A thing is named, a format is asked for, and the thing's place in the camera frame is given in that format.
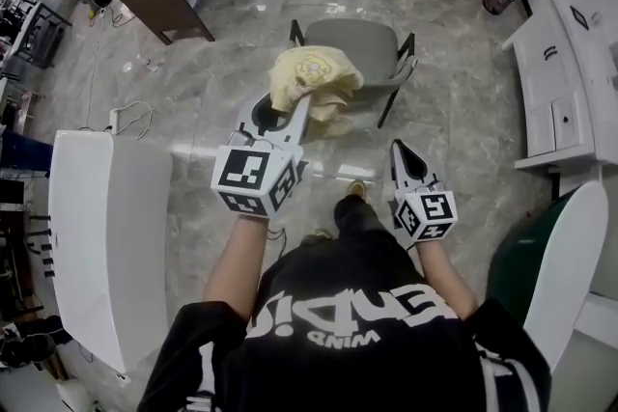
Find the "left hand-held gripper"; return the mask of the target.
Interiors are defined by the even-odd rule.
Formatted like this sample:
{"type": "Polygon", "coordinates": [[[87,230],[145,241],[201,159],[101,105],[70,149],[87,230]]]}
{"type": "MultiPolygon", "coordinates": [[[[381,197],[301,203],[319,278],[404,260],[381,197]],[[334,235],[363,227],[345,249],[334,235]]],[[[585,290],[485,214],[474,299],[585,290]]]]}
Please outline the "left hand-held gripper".
{"type": "Polygon", "coordinates": [[[239,125],[215,156],[211,189],[232,212],[275,219],[302,182],[312,95],[296,103],[286,127],[273,129],[269,92],[246,101],[239,125]]]}

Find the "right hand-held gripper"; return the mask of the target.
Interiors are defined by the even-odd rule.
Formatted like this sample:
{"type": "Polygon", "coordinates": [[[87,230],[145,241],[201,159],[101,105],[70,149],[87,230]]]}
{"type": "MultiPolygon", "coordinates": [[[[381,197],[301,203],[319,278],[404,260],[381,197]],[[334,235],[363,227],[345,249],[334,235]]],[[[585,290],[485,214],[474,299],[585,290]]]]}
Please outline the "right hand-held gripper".
{"type": "Polygon", "coordinates": [[[395,139],[389,151],[395,186],[391,216],[395,230],[412,243],[440,240],[458,222],[454,194],[438,180],[438,170],[417,148],[395,139]]]}

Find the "pale yellow clothes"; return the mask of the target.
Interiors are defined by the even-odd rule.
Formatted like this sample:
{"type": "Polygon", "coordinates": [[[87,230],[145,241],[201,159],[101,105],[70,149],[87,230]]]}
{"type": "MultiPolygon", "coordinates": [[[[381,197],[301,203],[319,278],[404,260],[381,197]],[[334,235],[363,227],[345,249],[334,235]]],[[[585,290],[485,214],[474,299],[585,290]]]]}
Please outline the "pale yellow clothes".
{"type": "Polygon", "coordinates": [[[340,49],[307,45],[282,52],[269,70],[271,108],[290,113],[311,97],[309,138],[334,139],[352,130],[345,109],[364,86],[364,77],[340,49]]]}

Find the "grey chair with black legs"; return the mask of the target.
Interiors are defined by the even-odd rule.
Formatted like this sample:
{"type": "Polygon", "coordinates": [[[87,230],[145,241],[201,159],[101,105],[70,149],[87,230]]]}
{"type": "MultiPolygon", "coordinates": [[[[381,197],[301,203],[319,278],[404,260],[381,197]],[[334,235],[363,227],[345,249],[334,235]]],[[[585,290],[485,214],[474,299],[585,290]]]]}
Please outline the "grey chair with black legs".
{"type": "Polygon", "coordinates": [[[375,21],[354,18],[321,19],[303,30],[291,21],[289,47],[319,45],[344,52],[364,78],[363,87],[354,92],[357,104],[387,99],[378,120],[384,122],[396,96],[413,75],[418,64],[415,34],[399,42],[393,28],[375,21]]]}

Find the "person's left forearm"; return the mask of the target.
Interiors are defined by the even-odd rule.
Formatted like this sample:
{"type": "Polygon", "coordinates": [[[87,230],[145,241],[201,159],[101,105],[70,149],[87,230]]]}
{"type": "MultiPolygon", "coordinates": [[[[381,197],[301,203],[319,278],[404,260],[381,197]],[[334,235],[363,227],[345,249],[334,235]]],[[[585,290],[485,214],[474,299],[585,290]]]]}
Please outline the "person's left forearm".
{"type": "Polygon", "coordinates": [[[205,302],[226,303],[245,323],[254,311],[268,235],[268,220],[239,215],[209,276],[205,302]]]}

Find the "person's right forearm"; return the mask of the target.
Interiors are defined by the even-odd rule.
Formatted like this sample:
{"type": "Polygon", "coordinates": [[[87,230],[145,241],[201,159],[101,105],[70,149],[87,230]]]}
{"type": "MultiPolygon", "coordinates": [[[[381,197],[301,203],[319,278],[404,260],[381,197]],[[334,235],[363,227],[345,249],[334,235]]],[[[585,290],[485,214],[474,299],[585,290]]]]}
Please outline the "person's right forearm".
{"type": "Polygon", "coordinates": [[[427,283],[462,320],[477,309],[477,299],[437,240],[415,244],[427,283]]]}

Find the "person's black trousers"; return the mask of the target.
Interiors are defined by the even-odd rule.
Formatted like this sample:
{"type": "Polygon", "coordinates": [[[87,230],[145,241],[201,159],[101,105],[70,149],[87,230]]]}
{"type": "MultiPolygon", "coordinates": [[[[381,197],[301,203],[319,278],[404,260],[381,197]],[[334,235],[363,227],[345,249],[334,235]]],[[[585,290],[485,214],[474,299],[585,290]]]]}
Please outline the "person's black trousers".
{"type": "Polygon", "coordinates": [[[380,222],[374,209],[360,196],[349,194],[334,208],[338,236],[313,233],[306,235],[300,247],[333,248],[341,251],[365,251],[388,244],[391,233],[380,222]]]}

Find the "white vanity cabinet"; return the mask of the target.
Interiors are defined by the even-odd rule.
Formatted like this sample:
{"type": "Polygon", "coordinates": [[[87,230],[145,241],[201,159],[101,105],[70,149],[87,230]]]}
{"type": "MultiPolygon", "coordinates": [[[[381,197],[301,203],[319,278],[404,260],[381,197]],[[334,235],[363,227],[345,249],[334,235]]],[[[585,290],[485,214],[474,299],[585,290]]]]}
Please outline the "white vanity cabinet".
{"type": "Polygon", "coordinates": [[[571,5],[548,0],[502,44],[514,51],[520,74],[526,155],[514,164],[519,170],[574,160],[618,165],[618,66],[571,5]]]}

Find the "person's black printed t-shirt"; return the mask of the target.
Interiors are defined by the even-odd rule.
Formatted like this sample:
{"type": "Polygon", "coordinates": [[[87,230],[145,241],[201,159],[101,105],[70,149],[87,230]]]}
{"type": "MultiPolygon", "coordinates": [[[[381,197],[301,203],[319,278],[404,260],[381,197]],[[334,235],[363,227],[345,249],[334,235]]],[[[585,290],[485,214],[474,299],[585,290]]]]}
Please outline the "person's black printed t-shirt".
{"type": "Polygon", "coordinates": [[[385,232],[301,246],[263,276],[250,320],[177,314],[138,412],[546,412],[548,364],[496,302],[464,321],[385,232]]]}

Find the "white table left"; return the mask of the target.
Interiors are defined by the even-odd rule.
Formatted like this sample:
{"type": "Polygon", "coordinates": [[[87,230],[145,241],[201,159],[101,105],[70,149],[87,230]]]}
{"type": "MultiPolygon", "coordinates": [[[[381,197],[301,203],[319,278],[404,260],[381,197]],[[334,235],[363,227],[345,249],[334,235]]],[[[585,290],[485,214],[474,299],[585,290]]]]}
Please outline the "white table left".
{"type": "Polygon", "coordinates": [[[169,151],[107,132],[55,135],[48,191],[53,285],[64,328],[119,373],[168,332],[169,151]]]}

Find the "black metal rack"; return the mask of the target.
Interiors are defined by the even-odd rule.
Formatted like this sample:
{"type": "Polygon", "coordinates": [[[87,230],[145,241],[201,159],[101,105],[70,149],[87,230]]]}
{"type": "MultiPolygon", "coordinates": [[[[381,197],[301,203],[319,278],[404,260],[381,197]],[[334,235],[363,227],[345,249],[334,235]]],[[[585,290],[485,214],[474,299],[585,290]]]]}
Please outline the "black metal rack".
{"type": "Polygon", "coordinates": [[[52,67],[59,44],[71,26],[44,2],[37,3],[25,16],[12,45],[11,57],[39,69],[52,67]]]}

